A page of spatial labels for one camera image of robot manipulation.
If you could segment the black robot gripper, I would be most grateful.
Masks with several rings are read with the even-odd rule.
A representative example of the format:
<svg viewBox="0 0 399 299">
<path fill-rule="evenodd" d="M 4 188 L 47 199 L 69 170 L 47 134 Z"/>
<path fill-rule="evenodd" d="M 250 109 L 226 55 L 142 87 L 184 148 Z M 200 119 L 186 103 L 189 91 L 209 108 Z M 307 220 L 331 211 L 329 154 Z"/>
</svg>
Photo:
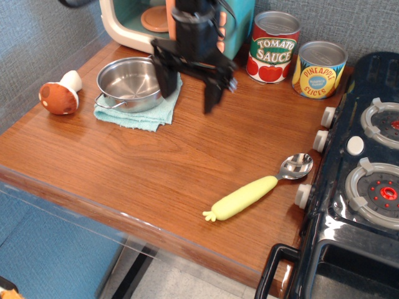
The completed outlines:
<svg viewBox="0 0 399 299">
<path fill-rule="evenodd" d="M 236 64 L 217 47 L 224 34 L 219 29 L 218 7 L 174 7 L 175 40 L 154 39 L 152 57 L 163 98 L 177 88 L 177 73 L 184 72 L 205 81 L 204 113 L 210 113 L 223 92 L 237 89 Z"/>
</svg>

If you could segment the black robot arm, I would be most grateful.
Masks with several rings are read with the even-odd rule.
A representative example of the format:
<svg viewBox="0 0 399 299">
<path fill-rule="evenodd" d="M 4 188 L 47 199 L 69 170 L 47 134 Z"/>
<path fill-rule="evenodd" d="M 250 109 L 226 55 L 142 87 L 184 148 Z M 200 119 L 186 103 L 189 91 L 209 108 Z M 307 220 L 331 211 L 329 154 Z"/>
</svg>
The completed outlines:
<svg viewBox="0 0 399 299">
<path fill-rule="evenodd" d="M 226 1 L 176 1 L 171 15 L 175 21 L 175 40 L 154 39 L 152 61 L 163 97 L 177 88 L 177 75 L 187 74 L 205 84 L 204 112 L 209 113 L 222 99 L 225 90 L 235 91 L 236 64 L 217 47 L 224 34 L 219 29 L 220 6 Z"/>
</svg>

